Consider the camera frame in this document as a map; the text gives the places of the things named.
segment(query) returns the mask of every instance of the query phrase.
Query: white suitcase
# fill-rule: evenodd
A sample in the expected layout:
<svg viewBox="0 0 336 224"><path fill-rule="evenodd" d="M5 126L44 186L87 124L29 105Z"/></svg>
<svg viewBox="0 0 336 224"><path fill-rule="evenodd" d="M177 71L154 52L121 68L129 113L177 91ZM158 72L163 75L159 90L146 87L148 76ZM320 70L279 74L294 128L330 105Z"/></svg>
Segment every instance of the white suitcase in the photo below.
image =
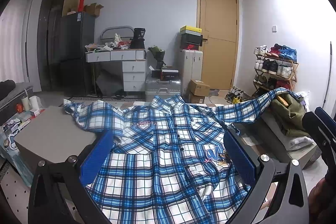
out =
<svg viewBox="0 0 336 224"><path fill-rule="evenodd" d="M184 95L191 79L201 80L203 52L194 50L181 50L180 73L182 94Z"/></svg>

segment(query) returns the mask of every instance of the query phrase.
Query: door frame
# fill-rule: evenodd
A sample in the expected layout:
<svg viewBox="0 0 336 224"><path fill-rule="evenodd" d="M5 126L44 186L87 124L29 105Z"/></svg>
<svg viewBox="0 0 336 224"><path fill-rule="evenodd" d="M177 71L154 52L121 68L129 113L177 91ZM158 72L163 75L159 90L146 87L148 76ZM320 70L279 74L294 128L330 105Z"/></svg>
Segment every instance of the door frame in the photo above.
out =
<svg viewBox="0 0 336 224"><path fill-rule="evenodd" d="M200 28L201 25L201 0L197 0L197 16L196 16L196 27ZM239 0L237 0L237 37L236 37L236 52L235 52L235 63L232 72L232 82L230 87L233 86L235 81L236 66L237 66L237 56L238 56L238 43L239 43Z"/></svg>

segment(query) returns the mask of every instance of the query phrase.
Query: toilet paper roll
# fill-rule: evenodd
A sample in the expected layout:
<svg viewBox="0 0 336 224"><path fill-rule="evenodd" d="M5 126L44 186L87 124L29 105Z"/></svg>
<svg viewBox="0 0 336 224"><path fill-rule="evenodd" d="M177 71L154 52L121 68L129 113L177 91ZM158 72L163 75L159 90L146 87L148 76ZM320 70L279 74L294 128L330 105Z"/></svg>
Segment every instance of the toilet paper roll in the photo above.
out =
<svg viewBox="0 0 336 224"><path fill-rule="evenodd" d="M23 107L25 108L25 111L29 111L30 110L30 105L29 105L28 96L22 98L21 101L22 101Z"/></svg>
<svg viewBox="0 0 336 224"><path fill-rule="evenodd" d="M32 109L40 109L42 107L41 100L37 96L30 97L29 101Z"/></svg>

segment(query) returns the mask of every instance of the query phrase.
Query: refrigerator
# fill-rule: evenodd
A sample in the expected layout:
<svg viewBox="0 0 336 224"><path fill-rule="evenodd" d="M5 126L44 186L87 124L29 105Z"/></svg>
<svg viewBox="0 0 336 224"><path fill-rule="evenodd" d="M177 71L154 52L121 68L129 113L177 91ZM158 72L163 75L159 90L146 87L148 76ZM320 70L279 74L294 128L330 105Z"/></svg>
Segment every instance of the refrigerator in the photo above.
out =
<svg viewBox="0 0 336 224"><path fill-rule="evenodd" d="M201 80L203 52L195 50L181 50L179 60L182 95L184 95L191 79Z"/></svg>
<svg viewBox="0 0 336 224"><path fill-rule="evenodd" d="M94 43L94 39L94 16L78 12L61 18L59 44L54 45L57 51L48 59L50 75L58 74L61 89L67 96L87 96L92 92L91 66L85 59L85 45Z"/></svg>

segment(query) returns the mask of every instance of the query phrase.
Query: suitcase handle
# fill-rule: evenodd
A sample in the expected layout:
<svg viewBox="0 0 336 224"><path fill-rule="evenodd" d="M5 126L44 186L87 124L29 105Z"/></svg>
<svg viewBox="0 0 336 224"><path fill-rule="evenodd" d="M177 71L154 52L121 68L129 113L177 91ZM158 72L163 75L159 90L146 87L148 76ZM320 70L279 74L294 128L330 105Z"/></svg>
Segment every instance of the suitcase handle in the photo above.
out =
<svg viewBox="0 0 336 224"><path fill-rule="evenodd" d="M160 81L160 80L157 80L157 83L158 83L158 84L171 84L171 80L168 80L168 81Z"/></svg>
<svg viewBox="0 0 336 224"><path fill-rule="evenodd" d="M165 90L167 93L169 93L169 90L164 88L159 89L156 93L159 94L161 90Z"/></svg>

